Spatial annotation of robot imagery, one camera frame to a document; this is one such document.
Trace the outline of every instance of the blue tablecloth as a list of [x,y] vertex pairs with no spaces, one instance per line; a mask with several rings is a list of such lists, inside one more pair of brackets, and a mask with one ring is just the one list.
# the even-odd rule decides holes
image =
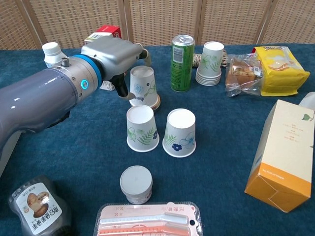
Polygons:
[[[315,88],[315,46],[288,46],[311,72],[298,95],[280,98],[298,104]],[[250,53],[252,48],[226,46],[229,54]],[[10,211],[7,197],[40,174],[53,180],[59,196],[69,203],[75,235],[92,235],[103,204],[127,202],[119,178],[132,165],[145,166],[152,173],[153,194],[148,203],[191,201],[199,206],[205,236],[315,235],[314,195],[293,212],[283,213],[244,193],[264,121],[279,97],[226,97],[225,69],[214,87],[199,85],[194,69],[191,89],[174,92],[170,88],[171,47],[148,49],[161,97],[155,115],[161,140],[167,114],[187,108],[196,116],[194,154],[173,158],[164,152],[161,140],[151,152],[132,151],[126,144],[130,104],[115,91],[98,89],[64,122],[38,134],[21,136],[0,178],[0,235],[21,235],[20,221]],[[202,47],[197,46],[195,51],[201,53]],[[70,56],[80,50],[64,52]],[[44,69],[43,58],[42,51],[0,51],[0,88]]]

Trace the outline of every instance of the white bottle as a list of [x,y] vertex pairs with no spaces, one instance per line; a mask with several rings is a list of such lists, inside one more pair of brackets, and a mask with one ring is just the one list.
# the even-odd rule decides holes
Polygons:
[[56,42],[45,43],[43,46],[43,51],[45,53],[45,63],[47,67],[53,65],[60,65],[62,58],[67,56],[61,51],[59,44]]

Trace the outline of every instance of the green can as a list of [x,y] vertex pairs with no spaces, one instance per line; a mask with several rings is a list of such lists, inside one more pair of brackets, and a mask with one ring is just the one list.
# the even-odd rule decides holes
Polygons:
[[195,40],[189,35],[178,35],[172,41],[171,88],[185,92],[190,88]]

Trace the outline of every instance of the dark bottle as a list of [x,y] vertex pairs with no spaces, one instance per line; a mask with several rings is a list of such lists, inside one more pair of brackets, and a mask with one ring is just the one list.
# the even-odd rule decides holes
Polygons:
[[71,236],[71,210],[46,176],[26,182],[8,198],[23,236]]

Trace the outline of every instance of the snack package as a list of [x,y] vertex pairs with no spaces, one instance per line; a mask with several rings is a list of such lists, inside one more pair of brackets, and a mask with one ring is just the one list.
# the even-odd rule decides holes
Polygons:
[[262,80],[261,63],[256,54],[228,55],[225,73],[225,92],[234,97],[241,92],[260,95]]
[[93,236],[203,236],[198,207],[191,202],[152,205],[106,204]]
[[262,96],[289,96],[297,90],[310,75],[295,59],[288,47],[255,47],[257,58],[261,61],[264,79],[261,85]]

